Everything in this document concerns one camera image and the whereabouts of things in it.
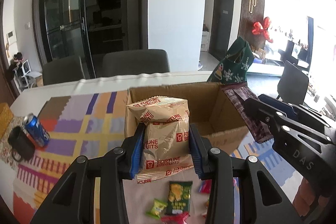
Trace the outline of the gold Fortune Biscuits bag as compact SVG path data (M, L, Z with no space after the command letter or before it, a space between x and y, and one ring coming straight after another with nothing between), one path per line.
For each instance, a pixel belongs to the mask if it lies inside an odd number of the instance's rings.
M189 152L189 106L186 99L154 96L126 106L145 124L137 182L145 184L193 167Z

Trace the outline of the light green small snack packet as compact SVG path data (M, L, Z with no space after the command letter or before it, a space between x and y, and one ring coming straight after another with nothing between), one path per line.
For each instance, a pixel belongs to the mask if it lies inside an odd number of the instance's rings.
M153 206L146 212L146 215L154 219L161 219L161 212L163 212L165 208L167 208L167 202L155 198Z

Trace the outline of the dark maroon snack wrapper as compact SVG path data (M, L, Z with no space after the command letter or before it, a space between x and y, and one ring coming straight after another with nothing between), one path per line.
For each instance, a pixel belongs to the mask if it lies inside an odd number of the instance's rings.
M265 123L249 115L247 108L244 106L244 103L247 99L257 99L257 96L248 87L247 82L223 85L222 91L226 94L235 109L239 112L255 142L261 144L273 138L269 127Z

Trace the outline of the pink snack packet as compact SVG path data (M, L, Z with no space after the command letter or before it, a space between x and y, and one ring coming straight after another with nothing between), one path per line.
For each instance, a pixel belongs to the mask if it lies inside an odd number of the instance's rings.
M198 192L201 194L210 194L211 193L211 184L212 180L204 180L201 183L201 186L198 189Z

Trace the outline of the dark grey dining chair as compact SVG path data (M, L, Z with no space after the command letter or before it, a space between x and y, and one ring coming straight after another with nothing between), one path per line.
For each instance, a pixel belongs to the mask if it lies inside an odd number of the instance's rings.
M303 105L309 77L289 61L285 62L284 71L277 86L277 99L295 105Z

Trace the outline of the dark green chips packet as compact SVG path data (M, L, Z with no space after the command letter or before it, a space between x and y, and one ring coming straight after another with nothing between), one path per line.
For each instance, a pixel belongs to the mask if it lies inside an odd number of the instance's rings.
M190 211L192 181L170 181L166 215L178 215Z

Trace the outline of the brown cardboard box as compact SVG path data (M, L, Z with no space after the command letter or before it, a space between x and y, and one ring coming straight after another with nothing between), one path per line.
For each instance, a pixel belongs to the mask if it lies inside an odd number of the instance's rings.
M154 96L183 98L188 101L190 123L214 147L232 154L248 134L244 119L231 103L219 83L188 83L178 85L129 88L127 103Z

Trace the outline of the red transparent candy packet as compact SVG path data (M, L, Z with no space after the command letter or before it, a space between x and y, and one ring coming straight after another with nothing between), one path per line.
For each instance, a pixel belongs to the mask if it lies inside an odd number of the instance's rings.
M164 224L186 224L186 219L189 216L187 211L182 214L165 215L164 217L161 217L161 222Z

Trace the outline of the green Christmas stocking bag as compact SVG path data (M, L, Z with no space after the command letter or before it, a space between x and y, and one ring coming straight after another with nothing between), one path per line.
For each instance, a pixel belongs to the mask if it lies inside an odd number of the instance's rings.
M223 85L246 82L246 74L253 61L254 55L249 43L238 37L210 74L207 82Z

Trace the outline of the red ribbon bow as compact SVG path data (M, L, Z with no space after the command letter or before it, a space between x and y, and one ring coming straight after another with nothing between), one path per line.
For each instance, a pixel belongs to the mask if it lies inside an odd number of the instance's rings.
M270 43L273 43L273 39L270 37L269 35L269 31L268 28L271 25L271 20L270 18L267 16L264 18L263 22L255 22L253 24L253 28L252 28L252 34L253 35L261 35L264 37L264 39Z

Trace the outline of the blue Pepsi can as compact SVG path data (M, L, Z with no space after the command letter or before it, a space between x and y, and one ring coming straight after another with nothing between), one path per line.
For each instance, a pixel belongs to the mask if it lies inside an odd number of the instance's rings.
M45 147L49 144L49 133L45 130L38 117L33 113L25 116L23 126L40 147Z

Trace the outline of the black mug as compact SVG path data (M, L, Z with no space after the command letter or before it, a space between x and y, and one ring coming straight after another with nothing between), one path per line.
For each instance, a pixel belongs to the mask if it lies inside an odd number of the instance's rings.
M8 143L11 145L11 157L16 162L29 161L33 158L35 146L20 126L16 126L11 130Z

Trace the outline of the grey chair behind table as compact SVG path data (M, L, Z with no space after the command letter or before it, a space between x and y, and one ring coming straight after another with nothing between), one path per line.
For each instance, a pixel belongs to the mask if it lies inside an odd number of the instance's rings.
M106 54L102 59L103 77L169 72L169 59L165 50L112 52Z
M68 56L46 63L42 67L43 85L68 83L85 79L79 56Z

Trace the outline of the black glass cabinet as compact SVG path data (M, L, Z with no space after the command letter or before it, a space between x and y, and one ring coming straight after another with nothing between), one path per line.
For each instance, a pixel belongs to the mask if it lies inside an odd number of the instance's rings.
M101 76L111 52L148 47L148 0L33 0L41 64L80 57L87 78Z

